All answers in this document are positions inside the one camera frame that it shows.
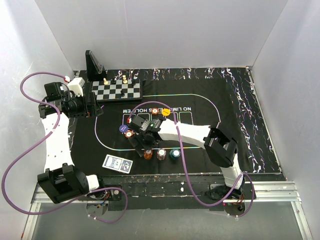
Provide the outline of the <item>orange red chip stack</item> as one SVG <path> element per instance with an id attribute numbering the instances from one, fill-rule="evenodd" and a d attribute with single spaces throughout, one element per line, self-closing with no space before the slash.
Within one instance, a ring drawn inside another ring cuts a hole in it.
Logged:
<path id="1" fill-rule="evenodd" d="M 153 155 L 153 150 L 152 149 L 147 149 L 147 150 L 144 151 L 143 157 L 146 160 L 150 160 L 152 158 L 152 155 Z"/>

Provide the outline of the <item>orange chips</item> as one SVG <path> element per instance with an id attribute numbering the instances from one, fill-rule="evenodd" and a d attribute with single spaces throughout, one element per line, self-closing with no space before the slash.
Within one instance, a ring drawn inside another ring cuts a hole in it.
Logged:
<path id="1" fill-rule="evenodd" d="M 160 113 L 160 110 L 158 108 L 152 108 L 151 113 L 152 115 L 158 115 Z"/>
<path id="2" fill-rule="evenodd" d="M 134 135 L 134 133 L 131 130 L 127 130 L 124 135 L 126 138 L 131 138 Z"/>

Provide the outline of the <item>pink blue chip stack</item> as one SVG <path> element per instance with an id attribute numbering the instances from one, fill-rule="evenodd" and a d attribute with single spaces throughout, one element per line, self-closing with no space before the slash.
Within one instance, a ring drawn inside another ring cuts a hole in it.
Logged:
<path id="1" fill-rule="evenodd" d="M 157 159 L 159 161 L 164 160 L 166 158 L 166 155 L 167 155 L 167 152 L 166 152 L 165 149 L 160 148 L 160 149 L 157 150 Z"/>

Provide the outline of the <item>yellow big blind button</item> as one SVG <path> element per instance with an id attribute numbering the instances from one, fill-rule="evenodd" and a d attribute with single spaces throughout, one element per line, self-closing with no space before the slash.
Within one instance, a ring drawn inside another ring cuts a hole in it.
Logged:
<path id="1" fill-rule="evenodd" d="M 163 108 L 161 111 L 161 114 L 165 117 L 169 116 L 171 114 L 171 110 L 169 108 Z"/>

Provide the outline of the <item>blue small blind button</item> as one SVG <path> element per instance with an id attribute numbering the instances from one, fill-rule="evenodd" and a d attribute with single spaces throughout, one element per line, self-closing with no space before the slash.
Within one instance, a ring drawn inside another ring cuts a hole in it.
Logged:
<path id="1" fill-rule="evenodd" d="M 128 126 L 126 124 L 122 124 L 120 127 L 119 127 L 119 131 L 121 133 L 125 133 L 126 131 L 128 130 Z"/>

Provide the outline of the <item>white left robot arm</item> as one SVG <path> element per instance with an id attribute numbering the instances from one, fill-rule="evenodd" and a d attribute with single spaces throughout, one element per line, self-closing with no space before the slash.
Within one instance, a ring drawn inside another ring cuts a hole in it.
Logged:
<path id="1" fill-rule="evenodd" d="M 46 97 L 38 106 L 46 134 L 44 172 L 37 182 L 53 203 L 59 204 L 81 195 L 90 194 L 95 200 L 106 196 L 106 187 L 97 175 L 86 175 L 75 167 L 69 146 L 70 119 L 98 117 L 103 110 L 94 92 L 84 92 L 85 80 L 77 77 L 68 84 L 45 84 Z"/>

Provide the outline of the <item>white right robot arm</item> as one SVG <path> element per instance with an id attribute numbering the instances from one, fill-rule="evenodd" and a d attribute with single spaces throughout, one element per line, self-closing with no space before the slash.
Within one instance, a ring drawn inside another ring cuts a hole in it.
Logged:
<path id="1" fill-rule="evenodd" d="M 181 141 L 204 149 L 210 161 L 220 167 L 227 195 L 237 199 L 245 192 L 238 161 L 238 142 L 220 126 L 192 125 L 160 117 L 148 120 L 139 115 L 128 118 L 133 135 L 128 138 L 140 156 L 161 141 Z"/>

